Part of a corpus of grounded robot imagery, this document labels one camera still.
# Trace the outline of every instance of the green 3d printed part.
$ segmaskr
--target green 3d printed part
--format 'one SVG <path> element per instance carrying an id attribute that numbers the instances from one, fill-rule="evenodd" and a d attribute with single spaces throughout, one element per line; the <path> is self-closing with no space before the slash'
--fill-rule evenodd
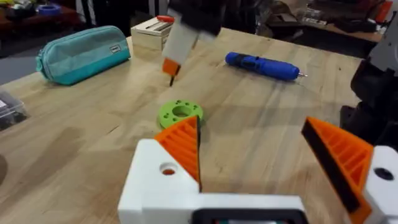
<path id="1" fill-rule="evenodd" d="M 199 116 L 201 121 L 203 118 L 202 108 L 196 103 L 187 100 L 175 100 L 166 103 L 160 108 L 158 120 L 162 128 L 168 128 L 191 116 Z"/>

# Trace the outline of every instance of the teal pencil case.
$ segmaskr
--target teal pencil case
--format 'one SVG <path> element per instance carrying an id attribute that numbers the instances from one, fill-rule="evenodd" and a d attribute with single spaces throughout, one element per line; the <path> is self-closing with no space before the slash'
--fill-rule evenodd
<path id="1" fill-rule="evenodd" d="M 36 70 L 52 82 L 72 85 L 129 57 L 129 46 L 121 30 L 103 26 L 49 42 L 36 57 Z"/>

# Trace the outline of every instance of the blue screwdriver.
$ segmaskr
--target blue screwdriver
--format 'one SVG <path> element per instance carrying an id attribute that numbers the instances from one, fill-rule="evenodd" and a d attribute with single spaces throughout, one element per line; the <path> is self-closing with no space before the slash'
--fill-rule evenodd
<path id="1" fill-rule="evenodd" d="M 261 75 L 277 78 L 280 80 L 295 80 L 298 76 L 307 77 L 300 73 L 300 69 L 291 63 L 254 57 L 245 54 L 230 52 L 225 57 L 225 62 L 239 68 L 245 68 Z"/>

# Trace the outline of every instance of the small wooden box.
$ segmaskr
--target small wooden box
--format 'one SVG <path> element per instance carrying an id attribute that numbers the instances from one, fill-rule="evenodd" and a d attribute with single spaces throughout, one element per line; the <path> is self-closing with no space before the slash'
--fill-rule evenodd
<path id="1" fill-rule="evenodd" d="M 131 28 L 132 44 L 163 50 L 171 28 L 172 23 L 152 18 Z"/>

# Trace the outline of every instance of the plastic container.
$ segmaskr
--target plastic container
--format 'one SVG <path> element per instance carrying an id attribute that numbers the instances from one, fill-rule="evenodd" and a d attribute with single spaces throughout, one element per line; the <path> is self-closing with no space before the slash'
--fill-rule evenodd
<path id="1" fill-rule="evenodd" d="M 0 131 L 27 118 L 24 103 L 0 88 Z"/>

